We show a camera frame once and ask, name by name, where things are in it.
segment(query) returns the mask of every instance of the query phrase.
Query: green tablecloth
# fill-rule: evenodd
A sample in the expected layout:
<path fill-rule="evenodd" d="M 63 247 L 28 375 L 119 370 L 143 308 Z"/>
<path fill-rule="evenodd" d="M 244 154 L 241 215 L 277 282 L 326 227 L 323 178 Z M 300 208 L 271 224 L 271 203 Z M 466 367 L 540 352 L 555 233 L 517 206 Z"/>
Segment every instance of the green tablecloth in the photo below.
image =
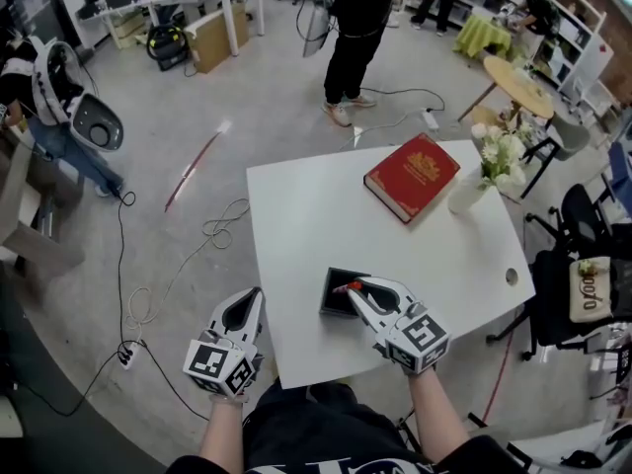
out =
<path fill-rule="evenodd" d="M 491 44 L 497 47 L 496 56 L 504 58 L 512 46 L 512 35 L 504 28 L 492 25 L 489 20 L 470 16 L 456 37 L 454 51 L 473 58 Z"/>

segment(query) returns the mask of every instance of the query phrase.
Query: white vase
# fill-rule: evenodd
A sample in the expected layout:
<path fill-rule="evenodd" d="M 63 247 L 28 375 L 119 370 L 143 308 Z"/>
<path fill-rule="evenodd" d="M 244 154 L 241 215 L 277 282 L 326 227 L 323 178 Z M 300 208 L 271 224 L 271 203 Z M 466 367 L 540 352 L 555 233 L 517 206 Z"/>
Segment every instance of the white vase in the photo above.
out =
<path fill-rule="evenodd" d="M 447 208 L 454 214 L 461 214 L 480 200 L 489 188 L 483 184 L 482 178 L 479 165 L 452 188 L 447 198 Z"/>

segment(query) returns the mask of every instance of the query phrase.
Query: black shirt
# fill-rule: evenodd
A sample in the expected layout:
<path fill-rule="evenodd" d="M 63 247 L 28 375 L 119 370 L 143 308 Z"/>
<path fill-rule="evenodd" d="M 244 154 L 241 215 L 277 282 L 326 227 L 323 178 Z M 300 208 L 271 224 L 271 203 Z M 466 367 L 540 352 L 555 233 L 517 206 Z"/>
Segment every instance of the black shirt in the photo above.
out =
<path fill-rule="evenodd" d="M 393 424 L 366 406 L 268 405 L 244 425 L 248 474 L 525 474 L 487 436 L 470 439 L 437 466 L 406 448 Z M 167 474 L 226 474 L 197 456 L 176 460 Z"/>
<path fill-rule="evenodd" d="M 535 34 L 554 38 L 559 28 L 559 11 L 551 0 L 525 0 L 536 21 L 528 28 Z"/>
<path fill-rule="evenodd" d="M 388 21 L 392 0 L 338 0 L 337 17 L 341 32 L 351 36 L 367 35 Z"/>
<path fill-rule="evenodd" d="M 38 54 L 29 42 L 23 41 L 9 57 L 35 61 Z M 0 104 L 8 107 L 9 104 L 16 100 L 22 105 L 22 112 L 25 118 L 28 119 L 33 113 L 36 113 L 31 77 L 22 74 L 5 74 L 0 77 Z"/>

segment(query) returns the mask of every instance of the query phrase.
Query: white cable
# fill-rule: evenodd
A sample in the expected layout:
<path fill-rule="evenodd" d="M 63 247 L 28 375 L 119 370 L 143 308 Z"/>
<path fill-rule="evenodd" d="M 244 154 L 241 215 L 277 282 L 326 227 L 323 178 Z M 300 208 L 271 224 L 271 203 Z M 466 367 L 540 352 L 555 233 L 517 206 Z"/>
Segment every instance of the white cable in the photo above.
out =
<path fill-rule="evenodd" d="M 394 126 L 397 126 L 398 124 L 400 124 L 402 121 L 404 121 L 404 119 L 406 119 L 408 116 L 413 115 L 414 113 L 418 113 L 420 110 L 416 109 L 414 111 L 410 111 L 409 113 L 405 113 L 403 116 L 401 116 L 397 121 L 395 122 L 391 122 L 388 124 L 379 124 L 378 126 L 371 126 L 369 128 L 365 128 L 364 130 L 362 130 L 358 135 L 353 135 L 352 137 L 350 137 L 349 139 L 347 139 L 347 141 L 338 148 L 338 151 L 342 151 L 345 146 L 347 146 L 347 144 L 349 144 L 352 140 L 354 139 L 359 139 L 360 137 L 362 137 L 365 133 L 367 133 L 368 131 L 372 131 L 372 130 L 377 130 L 380 128 L 392 128 Z"/>
<path fill-rule="evenodd" d="M 239 213 L 237 213 L 234 216 L 225 217 L 230 207 L 232 207 L 234 204 L 238 202 L 244 202 L 243 210 L 241 210 Z M 216 219 L 211 218 L 204 222 L 204 224 L 201 226 L 201 232 L 206 236 L 206 239 L 196 248 L 195 251 L 193 251 L 190 255 L 188 255 L 185 258 L 185 260 L 182 262 L 182 264 L 178 268 L 178 271 L 169 282 L 169 285 L 167 286 L 167 289 L 165 290 L 165 293 L 162 296 L 162 300 L 160 301 L 160 304 L 158 304 L 158 307 L 153 313 L 151 311 L 151 303 L 153 301 L 152 300 L 153 295 L 152 295 L 151 289 L 148 288 L 147 286 L 141 286 L 133 291 L 133 293 L 129 296 L 129 299 L 127 300 L 127 316 L 125 316 L 123 323 L 129 330 L 138 330 L 138 338 L 136 340 L 137 342 L 140 341 L 140 338 L 142 337 L 142 326 L 147 325 L 148 323 L 151 323 L 153 320 L 156 319 L 158 314 L 160 314 L 160 311 L 162 310 L 163 305 L 165 304 L 165 300 L 167 299 L 167 295 L 169 294 L 169 291 L 174 285 L 174 282 L 176 282 L 176 279 L 180 275 L 180 272 L 185 267 L 187 262 L 192 257 L 194 257 L 197 253 L 199 253 L 202 250 L 202 248 L 206 244 L 208 244 L 208 242 L 211 242 L 212 245 L 215 246 L 215 248 L 217 249 L 226 249 L 228 246 L 230 246 L 233 242 L 233 235 L 230 232 L 230 230 L 228 230 L 228 225 L 230 225 L 230 223 L 232 223 L 233 221 L 237 221 L 238 219 L 241 219 L 249 210 L 250 210 L 250 203 L 248 202 L 248 199 L 237 198 L 236 200 L 231 201 L 226 206 L 226 208 L 224 209 L 220 217 Z M 209 232 L 206 230 L 206 226 L 209 225 L 210 223 L 214 223 L 214 224 L 213 224 L 212 229 Z M 223 245 L 219 244 L 219 242 L 217 241 L 217 236 L 222 232 L 228 236 L 228 240 Z M 140 291 L 145 291 L 149 295 L 148 306 L 142 317 L 137 316 L 133 310 L 133 298 L 134 296 L 136 296 L 136 293 Z"/>

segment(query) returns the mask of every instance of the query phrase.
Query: vacuum cleaner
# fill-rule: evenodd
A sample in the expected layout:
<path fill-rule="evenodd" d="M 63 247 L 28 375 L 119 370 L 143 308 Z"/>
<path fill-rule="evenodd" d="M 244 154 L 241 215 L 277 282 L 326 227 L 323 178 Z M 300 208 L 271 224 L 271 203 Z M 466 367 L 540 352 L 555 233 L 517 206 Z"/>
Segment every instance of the vacuum cleaner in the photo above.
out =
<path fill-rule="evenodd" d="M 147 35 L 147 55 L 158 63 L 161 72 L 169 70 L 189 57 L 187 38 L 174 23 L 154 26 Z"/>

